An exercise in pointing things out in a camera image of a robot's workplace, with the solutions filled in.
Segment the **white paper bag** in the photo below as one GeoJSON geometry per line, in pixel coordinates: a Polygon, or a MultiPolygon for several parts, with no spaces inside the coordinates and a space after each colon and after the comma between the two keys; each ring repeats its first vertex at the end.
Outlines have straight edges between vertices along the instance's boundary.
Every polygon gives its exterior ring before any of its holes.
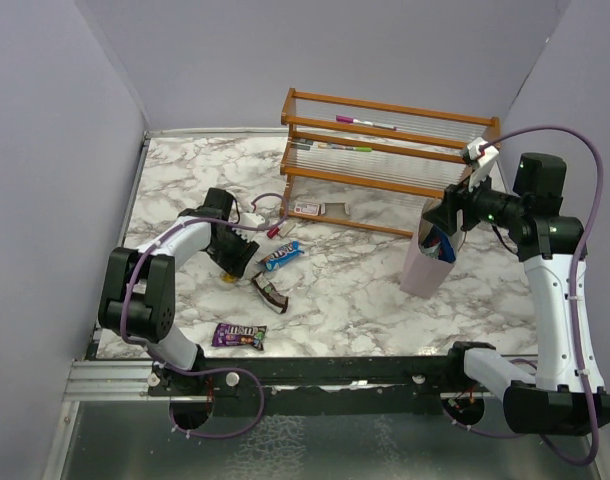
{"type": "MultiPolygon", "coordinates": [[[[422,217],[420,218],[417,232],[410,241],[406,253],[399,284],[401,291],[426,299],[429,299],[436,293],[456,264],[456,261],[450,264],[434,260],[420,252],[420,243],[429,233],[432,226],[429,222],[423,220],[422,217]]],[[[454,235],[448,236],[456,252],[457,260],[459,250],[464,243],[465,233],[459,231],[454,235]]]]}

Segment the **brown chocolate bar wrapper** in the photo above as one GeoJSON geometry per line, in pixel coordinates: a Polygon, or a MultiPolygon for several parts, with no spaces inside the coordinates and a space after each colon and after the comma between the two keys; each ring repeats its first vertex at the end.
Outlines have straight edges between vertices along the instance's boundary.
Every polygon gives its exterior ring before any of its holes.
{"type": "Polygon", "coordinates": [[[280,293],[274,284],[262,272],[251,278],[255,291],[262,300],[278,314],[285,314],[289,307],[289,297],[280,293]]]}

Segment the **blue Burts chips bag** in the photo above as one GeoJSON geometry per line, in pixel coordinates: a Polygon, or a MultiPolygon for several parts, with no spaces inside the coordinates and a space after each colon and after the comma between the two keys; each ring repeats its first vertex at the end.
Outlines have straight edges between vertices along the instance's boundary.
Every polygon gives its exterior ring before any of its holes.
{"type": "Polygon", "coordinates": [[[456,261],[456,252],[450,237],[436,226],[431,227],[429,233],[420,243],[419,249],[422,254],[434,260],[450,264],[456,261]]]}

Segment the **yellow snack bar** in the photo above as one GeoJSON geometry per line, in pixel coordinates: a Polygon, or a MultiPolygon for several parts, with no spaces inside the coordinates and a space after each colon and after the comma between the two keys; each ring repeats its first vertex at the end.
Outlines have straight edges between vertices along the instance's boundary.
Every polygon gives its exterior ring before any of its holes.
{"type": "Polygon", "coordinates": [[[221,280],[225,283],[236,283],[239,281],[239,278],[233,274],[223,272],[221,274],[221,280]]]}

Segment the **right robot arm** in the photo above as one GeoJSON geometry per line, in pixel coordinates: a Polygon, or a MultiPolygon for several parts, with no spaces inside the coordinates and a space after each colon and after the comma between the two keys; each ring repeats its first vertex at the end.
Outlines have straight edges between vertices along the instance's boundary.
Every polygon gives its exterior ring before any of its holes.
{"type": "Polygon", "coordinates": [[[516,434],[588,435],[610,423],[610,394],[596,364],[582,300],[585,229],[579,219],[559,213],[566,164],[552,155],[524,154],[507,194],[494,190],[489,177],[497,155],[494,148],[466,149],[471,174],[448,186],[423,218],[446,235],[482,222],[507,231],[532,294],[537,370],[528,374],[489,344],[457,342],[444,378],[457,391],[476,383],[486,388],[501,401],[516,434]]]}

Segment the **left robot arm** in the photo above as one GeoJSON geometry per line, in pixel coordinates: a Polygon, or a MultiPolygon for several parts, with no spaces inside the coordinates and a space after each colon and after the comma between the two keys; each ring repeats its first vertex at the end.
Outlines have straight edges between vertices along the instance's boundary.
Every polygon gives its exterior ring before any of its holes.
{"type": "Polygon", "coordinates": [[[201,206],[183,210],[162,234],[137,248],[117,247],[109,255],[100,326],[173,366],[171,382],[187,395],[203,388],[206,371],[203,349],[174,322],[176,271],[204,252],[226,274],[243,276],[259,245],[230,221],[235,204],[231,193],[211,188],[201,206]]]}

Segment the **blue M&M's packet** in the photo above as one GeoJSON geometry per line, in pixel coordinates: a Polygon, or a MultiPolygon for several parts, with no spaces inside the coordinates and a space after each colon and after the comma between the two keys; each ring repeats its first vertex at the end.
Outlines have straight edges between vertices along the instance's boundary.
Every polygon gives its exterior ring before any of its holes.
{"type": "Polygon", "coordinates": [[[303,251],[300,249],[300,243],[298,241],[291,241],[262,258],[259,264],[266,271],[274,271],[282,268],[302,254],[303,251]]]}

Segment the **purple M&M's packet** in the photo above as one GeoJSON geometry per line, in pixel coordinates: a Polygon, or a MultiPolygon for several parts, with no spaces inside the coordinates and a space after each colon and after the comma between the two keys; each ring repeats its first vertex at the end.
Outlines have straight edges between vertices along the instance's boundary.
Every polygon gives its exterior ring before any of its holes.
{"type": "Polygon", "coordinates": [[[263,351],[266,333],[266,326],[219,323],[212,337],[212,346],[216,348],[249,346],[263,351]]]}

